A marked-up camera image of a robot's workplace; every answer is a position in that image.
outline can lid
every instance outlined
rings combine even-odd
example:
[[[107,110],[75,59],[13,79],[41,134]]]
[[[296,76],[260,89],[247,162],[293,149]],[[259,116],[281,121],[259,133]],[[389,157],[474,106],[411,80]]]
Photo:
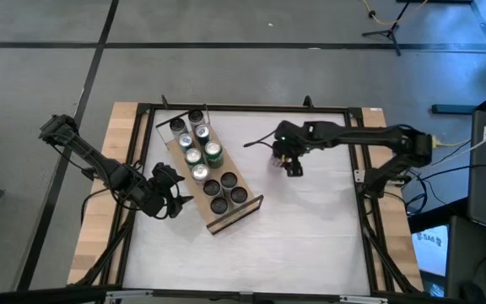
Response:
[[[203,113],[200,110],[192,110],[189,112],[189,120],[191,122],[200,122],[203,119]]]
[[[192,144],[192,137],[188,133],[183,133],[179,136],[179,144],[183,147],[188,147]]]
[[[202,158],[202,152],[200,152],[199,149],[190,148],[185,153],[185,158],[186,158],[186,161],[188,161],[190,163],[195,163],[195,162],[199,161]]]
[[[185,122],[181,118],[172,119],[170,121],[170,129],[180,131],[185,128]]]
[[[233,187],[237,183],[237,176],[232,172],[226,172],[220,177],[220,183],[225,187]]]
[[[217,155],[220,153],[220,144],[215,141],[210,141],[206,144],[206,154]]]
[[[215,180],[208,180],[203,185],[203,191],[209,196],[216,195],[220,191],[220,184]]]
[[[209,167],[206,165],[196,165],[192,168],[192,178],[198,181],[205,180],[209,176]]]
[[[224,198],[214,198],[211,202],[211,211],[215,214],[223,214],[228,209],[228,203]]]
[[[196,130],[194,131],[196,133],[196,136],[199,138],[206,138],[209,136],[209,128],[206,125],[199,125],[196,127]]]
[[[229,196],[232,198],[234,203],[244,203],[247,198],[246,190],[243,187],[235,187],[229,193]]]

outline tripod stand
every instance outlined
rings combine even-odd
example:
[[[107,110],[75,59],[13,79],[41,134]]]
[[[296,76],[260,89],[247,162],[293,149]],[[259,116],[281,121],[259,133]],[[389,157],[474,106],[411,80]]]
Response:
[[[395,51],[397,52],[397,56],[401,56],[401,49],[398,47],[397,39],[395,39],[395,30],[398,29],[398,20],[400,20],[402,18],[402,15],[406,11],[406,8],[408,8],[409,4],[410,4],[410,2],[406,2],[404,7],[402,8],[401,13],[398,15],[395,23],[393,24],[393,26],[389,30],[377,30],[377,31],[373,31],[373,32],[366,32],[366,33],[363,33],[361,35],[363,37],[370,36],[370,35],[383,35],[384,37],[386,37],[387,39],[389,39],[390,41],[393,42],[393,45],[395,47]],[[369,12],[369,18],[373,18],[375,14],[376,14],[375,11],[370,11]]]

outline can holder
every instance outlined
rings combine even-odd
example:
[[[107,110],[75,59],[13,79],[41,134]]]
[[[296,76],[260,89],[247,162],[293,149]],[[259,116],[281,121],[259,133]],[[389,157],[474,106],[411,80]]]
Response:
[[[229,198],[226,198],[228,202],[228,209],[222,214],[215,214],[211,210],[211,202],[213,198],[210,198],[203,192],[203,185],[197,184],[191,175],[191,169],[189,168],[188,164],[185,162],[185,153],[181,150],[181,147],[178,144],[178,139],[174,138],[170,141],[165,141],[164,137],[159,131],[160,127],[168,126],[171,121],[177,118],[183,118],[188,115],[190,111],[185,111],[178,116],[172,117],[171,119],[161,122],[155,126],[157,132],[159,132],[160,137],[165,142],[166,148],[169,150],[172,159],[174,160],[175,166],[177,167],[177,173],[180,176],[185,177],[185,184],[189,189],[189,192],[194,197],[194,202],[197,204],[198,210],[200,211],[200,215],[206,222],[206,227],[208,228],[209,232],[212,235],[218,233],[219,231],[223,230],[224,228],[228,227],[229,225],[234,224],[236,221],[241,220],[245,216],[249,215],[250,213],[260,209],[262,205],[263,195],[259,195],[257,197],[254,196],[251,189],[245,182],[245,179],[240,174],[237,166],[235,165],[234,161],[230,157],[229,151],[224,147],[222,140],[217,136],[213,126],[211,125],[211,121],[209,119],[209,111],[207,106],[204,105],[204,111],[207,115],[204,116],[204,121],[207,118],[207,121],[204,123],[209,127],[209,140],[214,140],[222,145],[223,148],[223,157],[224,162],[223,164],[217,168],[213,169],[210,168],[210,175],[209,179],[214,179],[220,183],[220,177],[226,172],[233,172],[237,176],[237,186],[243,187],[247,191],[247,200],[241,204],[234,204],[230,202]],[[192,136],[192,142],[195,145],[195,148],[199,148],[202,151],[203,158],[206,159],[205,153],[203,151],[203,147],[200,147],[198,144],[197,138],[192,131],[192,128],[189,128],[189,135]]]

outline wooden tray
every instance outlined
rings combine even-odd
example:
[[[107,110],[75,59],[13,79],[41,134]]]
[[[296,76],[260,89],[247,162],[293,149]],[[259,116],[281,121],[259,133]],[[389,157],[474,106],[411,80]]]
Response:
[[[209,128],[210,139],[223,146],[222,141],[213,130],[213,127],[211,127],[211,124],[206,123],[206,125]],[[197,143],[198,141],[195,138],[194,133],[189,132],[189,134],[192,136],[193,143]],[[196,184],[192,179],[191,171],[185,162],[185,154],[177,143],[177,139],[172,139],[170,142],[166,143],[166,146],[174,159],[175,165],[178,169],[178,174],[185,177],[186,186],[194,196],[194,202],[196,202],[198,210],[200,211],[203,219],[206,221],[206,227],[211,234],[215,234],[229,225],[234,224],[236,221],[242,219],[251,212],[258,210],[262,205],[263,195],[258,197],[254,196],[251,189],[246,184],[245,179],[243,176],[241,176],[239,170],[237,170],[237,167],[230,157],[228,150],[223,146],[224,163],[218,169],[211,169],[209,179],[214,179],[220,183],[220,177],[225,172],[233,172],[237,176],[237,186],[243,187],[247,191],[248,198],[245,203],[239,205],[228,202],[228,210],[224,214],[215,214],[210,208],[212,199],[203,193],[203,186]]]

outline wooden board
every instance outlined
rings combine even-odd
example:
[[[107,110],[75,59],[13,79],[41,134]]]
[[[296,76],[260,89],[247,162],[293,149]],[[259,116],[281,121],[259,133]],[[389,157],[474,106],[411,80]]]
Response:
[[[121,162],[125,160],[137,107],[138,103],[135,102],[115,103],[101,150],[107,157],[115,158]],[[362,110],[365,126],[385,127],[386,120],[381,109],[363,108]],[[140,138],[141,136],[137,142],[137,150],[142,147]],[[391,157],[392,152],[388,148],[370,147],[370,158],[373,166],[380,166]],[[361,157],[358,157],[358,161],[363,164]],[[101,188],[100,182],[94,182],[91,192]],[[386,190],[401,195],[400,189],[396,187],[388,187]],[[410,282],[419,290],[423,290],[404,206],[394,197],[385,196],[379,201],[388,252]],[[114,214],[114,204],[109,193],[102,193],[89,201],[68,277],[69,283],[81,279],[105,249]],[[384,290],[381,263],[376,255],[374,261],[379,289]],[[112,274],[116,271],[117,263],[113,263],[109,282],[115,282],[115,276]]]
[[[211,127],[209,123],[207,123],[210,132],[210,139],[214,140],[223,146],[222,141],[220,140],[219,136],[217,136],[214,129]],[[195,138],[194,134],[191,134],[193,143],[197,143],[197,139]],[[237,220],[242,219],[243,217],[247,216],[248,214],[252,213],[260,209],[262,205],[262,198],[258,197],[255,198],[252,190],[246,184],[245,179],[240,174],[240,171],[237,170],[237,166],[235,165],[234,161],[230,157],[228,150],[226,150],[223,146],[223,157],[224,163],[218,169],[211,169],[209,179],[214,179],[215,181],[220,183],[220,177],[226,172],[233,172],[237,176],[237,186],[243,187],[247,191],[248,198],[246,202],[244,202],[240,206],[234,206],[232,203],[228,202],[228,210],[224,214],[215,214],[211,211],[209,205],[211,204],[210,198],[206,197],[203,194],[202,186],[196,184],[192,180],[191,171],[189,170],[188,165],[185,162],[185,154],[181,150],[177,139],[172,139],[170,142],[166,144],[168,146],[168,150],[172,156],[172,159],[175,162],[175,165],[178,169],[178,174],[185,177],[185,184],[189,191],[194,196],[194,202],[198,206],[198,210],[202,215],[203,219],[206,222],[206,227],[208,228],[211,234],[215,234],[224,228],[228,227],[229,225],[234,224]]]

